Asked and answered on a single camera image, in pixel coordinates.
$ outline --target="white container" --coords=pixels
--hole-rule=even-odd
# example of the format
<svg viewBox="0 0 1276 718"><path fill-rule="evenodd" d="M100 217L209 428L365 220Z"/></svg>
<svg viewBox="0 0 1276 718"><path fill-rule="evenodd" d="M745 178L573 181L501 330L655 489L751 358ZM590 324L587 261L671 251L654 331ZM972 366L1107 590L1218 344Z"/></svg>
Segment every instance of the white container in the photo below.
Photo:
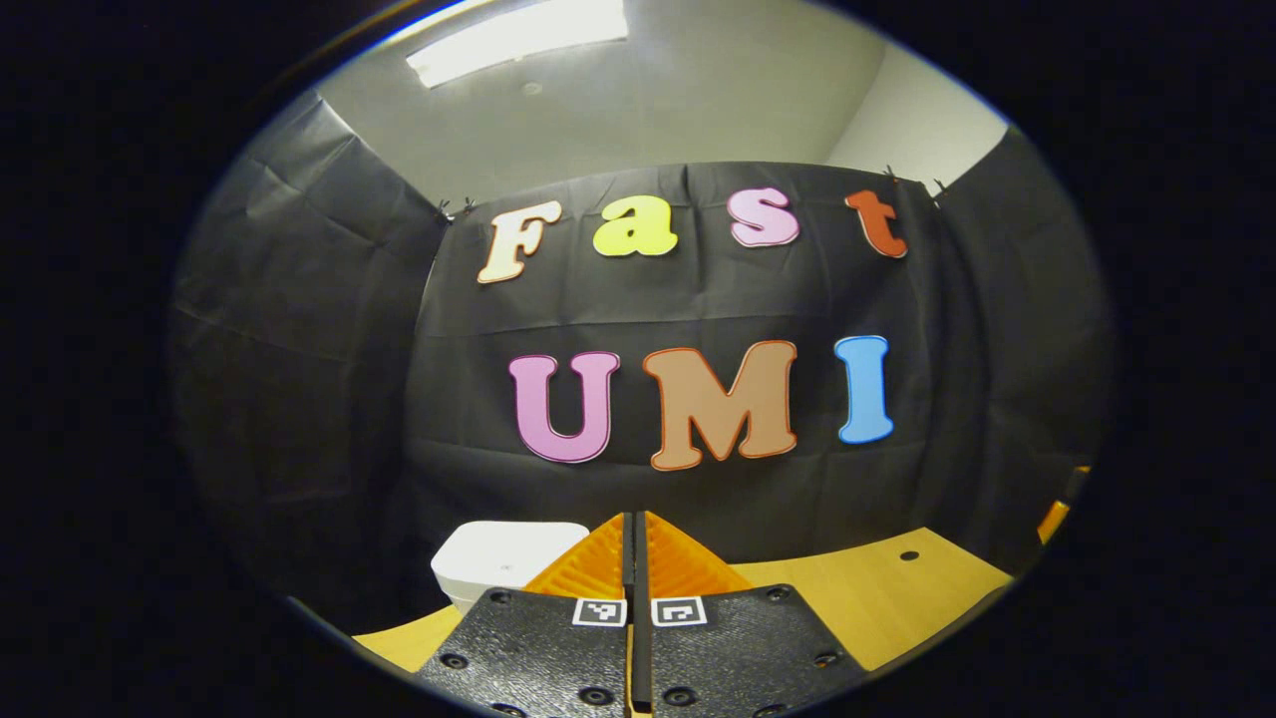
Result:
<svg viewBox="0 0 1276 718"><path fill-rule="evenodd" d="M464 613L490 588L522 589L587 536L560 522L471 522L443 542L430 569Z"/></svg>

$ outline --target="wooden table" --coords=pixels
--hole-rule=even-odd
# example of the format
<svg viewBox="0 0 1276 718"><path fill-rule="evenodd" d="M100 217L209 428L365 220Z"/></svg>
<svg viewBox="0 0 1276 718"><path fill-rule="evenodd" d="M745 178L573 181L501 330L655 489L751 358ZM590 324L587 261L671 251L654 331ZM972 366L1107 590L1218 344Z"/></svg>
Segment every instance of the wooden table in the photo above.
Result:
<svg viewBox="0 0 1276 718"><path fill-rule="evenodd" d="M906 552L917 557L905 561ZM929 529L833 553L732 568L755 587L795 587L869 671L916 648L1011 580ZM449 606L353 639L415 672L459 622L461 613Z"/></svg>

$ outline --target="black cloth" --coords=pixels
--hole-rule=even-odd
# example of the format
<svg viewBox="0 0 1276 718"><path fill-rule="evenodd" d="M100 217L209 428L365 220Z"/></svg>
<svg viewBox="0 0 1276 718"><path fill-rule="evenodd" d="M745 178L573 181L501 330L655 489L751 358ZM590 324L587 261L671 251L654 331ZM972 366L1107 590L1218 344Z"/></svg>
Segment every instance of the black cloth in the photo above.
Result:
<svg viewBox="0 0 1276 718"><path fill-rule="evenodd" d="M989 159L991 168L946 194L940 204L956 207L953 217L916 181L723 162L558 182L458 219L426 287L406 390L407 463L394 504L422 548L410 573L429 582L433 547L463 522L592 528L637 510L665 517L731 562L930 527L1021 571L1039 548L1037 523L1072 468L1096 450L1110 347L1095 330L1100 288L1086 273L1094 258L1076 216L1060 209L1065 199L1040 181L1008 194L1005 182L1040 172L1005 147ZM727 198L760 186L790 199L801 227L791 245L745 247L732 238ZM843 203L863 189L894 208L891 226L909 245L905 258L865 241ZM671 204L679 242L669 254L616 258L593 249L601 208L633 194ZM1013 201L995 199L1003 194ZM521 256L523 273L480 284L493 217L551 199L563 204L563 218L546 227L535 255ZM832 349L838 338L861 334L889 341L884 383L894 431L846 445L838 441L846 374ZM721 463L706 453L693 469L655 471L660 395L643 357L695 347L730 386L745 349L763 339L798 347L790 379L798 446L767 459L732 451ZM551 422L574 434L581 390L568 363L597 349L621 358L606 451L574 465L533 455L519 440L509 362L527 353L556 358Z"/></svg>
<svg viewBox="0 0 1276 718"><path fill-rule="evenodd" d="M315 93L227 170L175 279L177 437L246 568L352 633L408 620L383 542L445 221Z"/></svg>

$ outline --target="ceiling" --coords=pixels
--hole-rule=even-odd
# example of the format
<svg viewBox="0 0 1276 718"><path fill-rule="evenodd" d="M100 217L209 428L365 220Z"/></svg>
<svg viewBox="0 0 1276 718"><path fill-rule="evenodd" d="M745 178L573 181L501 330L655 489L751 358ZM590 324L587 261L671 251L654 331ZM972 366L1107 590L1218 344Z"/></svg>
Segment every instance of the ceiling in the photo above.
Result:
<svg viewBox="0 0 1276 718"><path fill-rule="evenodd" d="M426 88L407 55L475 17L379 47L318 88L425 196L449 199L449 210L464 196L481 203L629 167L823 163L886 46L868 27L803 0L625 0L624 41ZM528 83L540 93L526 93Z"/></svg>

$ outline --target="ceiling light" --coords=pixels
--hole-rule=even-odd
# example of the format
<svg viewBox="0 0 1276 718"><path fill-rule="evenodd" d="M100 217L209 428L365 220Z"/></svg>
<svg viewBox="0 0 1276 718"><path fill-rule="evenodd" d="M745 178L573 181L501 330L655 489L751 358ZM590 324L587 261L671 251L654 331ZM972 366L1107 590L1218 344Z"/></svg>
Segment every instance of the ceiling light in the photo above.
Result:
<svg viewBox="0 0 1276 718"><path fill-rule="evenodd" d="M467 27L408 55L426 87L484 68L629 36L621 0L546 0Z"/></svg>

